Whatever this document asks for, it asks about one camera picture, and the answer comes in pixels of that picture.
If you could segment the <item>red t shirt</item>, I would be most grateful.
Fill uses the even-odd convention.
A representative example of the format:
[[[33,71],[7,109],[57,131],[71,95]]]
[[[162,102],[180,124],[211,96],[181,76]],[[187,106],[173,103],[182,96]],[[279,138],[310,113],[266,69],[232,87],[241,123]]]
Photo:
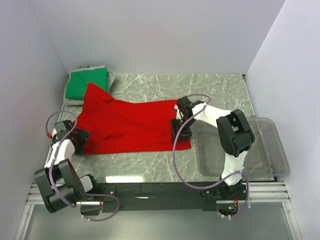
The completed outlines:
[[[90,133],[85,155],[161,152],[173,149],[170,120],[177,100],[132,103],[88,83],[77,127]]]

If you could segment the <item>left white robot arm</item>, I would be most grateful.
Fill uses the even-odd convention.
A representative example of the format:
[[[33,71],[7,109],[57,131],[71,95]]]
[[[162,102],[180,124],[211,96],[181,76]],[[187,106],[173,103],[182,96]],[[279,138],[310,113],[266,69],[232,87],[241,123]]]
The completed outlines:
[[[40,195],[50,213],[68,206],[60,195],[71,206],[84,198],[94,201],[99,197],[100,188],[95,178],[91,174],[79,177],[71,163],[74,155],[83,154],[89,136],[89,132],[74,127],[70,120],[54,124],[50,158],[43,169],[34,173]]]

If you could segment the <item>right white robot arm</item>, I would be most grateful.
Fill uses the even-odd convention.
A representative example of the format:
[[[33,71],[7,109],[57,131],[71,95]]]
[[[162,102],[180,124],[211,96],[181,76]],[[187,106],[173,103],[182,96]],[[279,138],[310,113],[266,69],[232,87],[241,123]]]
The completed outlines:
[[[244,162],[248,151],[255,142],[253,130],[242,110],[224,110],[209,105],[207,101],[192,102],[188,96],[179,98],[174,106],[176,117],[170,120],[172,162],[175,173],[186,186],[196,190],[218,188],[222,198],[230,200],[242,187]],[[201,121],[215,127],[220,145],[225,152],[224,168],[220,180],[209,186],[188,183],[180,175],[176,165],[176,147],[190,139],[190,126]]]

